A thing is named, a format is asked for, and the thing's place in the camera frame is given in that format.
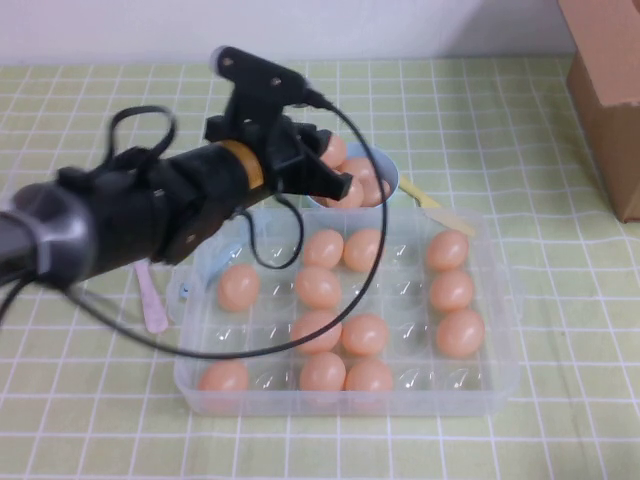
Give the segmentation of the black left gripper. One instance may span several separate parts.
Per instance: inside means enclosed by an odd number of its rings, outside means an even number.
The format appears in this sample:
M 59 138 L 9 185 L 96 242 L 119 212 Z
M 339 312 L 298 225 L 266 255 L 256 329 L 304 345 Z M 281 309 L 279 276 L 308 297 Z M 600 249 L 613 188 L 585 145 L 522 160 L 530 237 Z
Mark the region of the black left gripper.
M 206 120 L 203 161 L 224 194 L 296 194 L 342 200 L 350 174 L 320 157 L 333 132 L 282 114 L 225 113 Z

